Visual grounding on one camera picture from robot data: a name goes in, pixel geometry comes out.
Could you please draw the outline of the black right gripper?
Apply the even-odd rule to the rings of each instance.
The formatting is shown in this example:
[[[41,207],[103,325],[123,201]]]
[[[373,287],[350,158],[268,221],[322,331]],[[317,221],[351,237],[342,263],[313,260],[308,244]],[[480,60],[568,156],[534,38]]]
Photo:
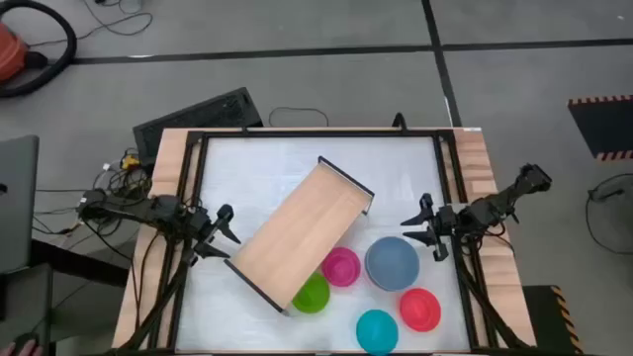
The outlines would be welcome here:
[[[404,222],[406,225],[422,225],[429,223],[434,218],[433,200],[429,193],[424,193],[419,199],[420,212]],[[433,247],[433,258],[435,261],[443,261],[448,256],[448,249],[441,238],[437,235],[452,235],[458,225],[457,214],[451,205],[438,209],[434,220],[434,230],[428,226],[424,231],[408,231],[404,232],[404,236],[422,242],[427,247]]]

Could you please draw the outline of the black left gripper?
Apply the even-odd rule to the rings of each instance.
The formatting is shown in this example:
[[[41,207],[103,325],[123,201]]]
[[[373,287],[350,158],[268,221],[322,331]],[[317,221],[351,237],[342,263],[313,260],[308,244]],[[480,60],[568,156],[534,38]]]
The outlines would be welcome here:
[[[211,246],[209,243],[215,238],[215,228],[226,238],[235,243],[240,243],[240,240],[229,227],[229,223],[233,217],[233,208],[228,204],[224,204],[218,209],[215,224],[212,223],[206,211],[194,211],[188,214],[186,219],[186,235],[199,241],[194,246],[194,251],[198,256],[202,258],[229,258],[227,253]]]

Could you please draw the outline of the large grey-blue bowl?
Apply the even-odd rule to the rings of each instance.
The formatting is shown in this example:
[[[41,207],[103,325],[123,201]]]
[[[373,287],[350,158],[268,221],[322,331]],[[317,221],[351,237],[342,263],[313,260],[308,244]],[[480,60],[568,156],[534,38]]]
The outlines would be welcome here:
[[[364,263],[370,280],[387,292],[410,287],[420,270],[415,249],[404,239],[394,236],[376,240],[367,250]]]

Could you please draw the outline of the small red bowl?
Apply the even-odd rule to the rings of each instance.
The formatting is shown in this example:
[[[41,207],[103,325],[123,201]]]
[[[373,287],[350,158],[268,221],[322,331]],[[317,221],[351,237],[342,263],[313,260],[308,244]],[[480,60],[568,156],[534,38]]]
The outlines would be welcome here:
[[[433,330],[441,319],[441,305],[437,298],[422,288],[406,291],[400,298],[399,310],[405,325],[417,332]]]

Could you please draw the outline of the small magenta bowl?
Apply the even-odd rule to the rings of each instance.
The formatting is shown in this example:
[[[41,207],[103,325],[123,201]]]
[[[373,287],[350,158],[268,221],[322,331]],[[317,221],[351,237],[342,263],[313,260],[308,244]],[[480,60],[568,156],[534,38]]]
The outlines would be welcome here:
[[[321,272],[333,286],[351,286],[360,276],[361,263],[354,251],[346,247],[333,248],[321,263]]]

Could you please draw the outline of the small green bowl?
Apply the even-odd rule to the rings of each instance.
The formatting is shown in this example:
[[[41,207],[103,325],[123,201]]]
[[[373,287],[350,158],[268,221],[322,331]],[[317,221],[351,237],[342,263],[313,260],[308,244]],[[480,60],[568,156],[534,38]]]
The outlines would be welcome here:
[[[320,273],[313,273],[292,300],[293,306],[303,313],[317,313],[327,305],[329,285]]]

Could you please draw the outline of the small turquoise bowl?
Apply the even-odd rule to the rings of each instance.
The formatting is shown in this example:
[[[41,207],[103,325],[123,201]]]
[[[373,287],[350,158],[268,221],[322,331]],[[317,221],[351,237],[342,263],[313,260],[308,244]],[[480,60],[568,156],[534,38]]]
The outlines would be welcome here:
[[[365,311],[357,321],[356,338],[372,356],[387,356],[399,341],[398,325],[386,311]]]

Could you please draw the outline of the black desk beam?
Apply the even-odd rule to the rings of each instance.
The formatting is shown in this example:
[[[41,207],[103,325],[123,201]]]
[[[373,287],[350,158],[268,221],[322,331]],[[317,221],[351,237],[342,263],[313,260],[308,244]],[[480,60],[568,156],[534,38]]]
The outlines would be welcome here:
[[[124,287],[129,276],[127,269],[109,262],[71,252],[46,242],[32,240],[29,266],[41,264],[47,264],[59,273],[115,287]]]

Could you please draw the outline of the black hazard-striped floor mat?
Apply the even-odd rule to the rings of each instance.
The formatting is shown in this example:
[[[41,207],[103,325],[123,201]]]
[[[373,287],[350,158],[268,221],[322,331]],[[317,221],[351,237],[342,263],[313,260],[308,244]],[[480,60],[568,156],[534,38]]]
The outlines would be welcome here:
[[[633,160],[633,95],[570,99],[568,109],[595,159]]]
[[[558,286],[524,286],[523,294],[539,349],[584,353],[566,299]]]

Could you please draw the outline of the grey round stand base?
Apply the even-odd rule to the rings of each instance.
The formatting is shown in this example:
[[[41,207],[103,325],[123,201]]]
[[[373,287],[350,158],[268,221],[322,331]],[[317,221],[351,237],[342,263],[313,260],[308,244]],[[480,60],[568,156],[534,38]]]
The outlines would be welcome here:
[[[588,190],[585,221],[592,241],[605,251],[633,256],[633,173],[620,173]]]

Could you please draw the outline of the person's hand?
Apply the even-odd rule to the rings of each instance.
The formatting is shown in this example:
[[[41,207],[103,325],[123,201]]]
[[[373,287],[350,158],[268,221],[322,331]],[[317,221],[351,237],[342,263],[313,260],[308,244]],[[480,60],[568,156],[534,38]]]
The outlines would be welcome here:
[[[0,356],[43,356],[43,353],[43,348],[38,345],[35,339],[23,343],[12,341],[0,350]]]

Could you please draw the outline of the orange vacuum cleaner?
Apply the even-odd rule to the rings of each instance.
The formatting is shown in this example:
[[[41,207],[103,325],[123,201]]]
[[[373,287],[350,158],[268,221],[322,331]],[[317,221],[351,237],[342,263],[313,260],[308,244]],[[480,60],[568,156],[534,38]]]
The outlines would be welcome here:
[[[17,35],[0,23],[0,83],[25,70],[43,69],[47,63],[46,56],[37,51],[30,51]]]

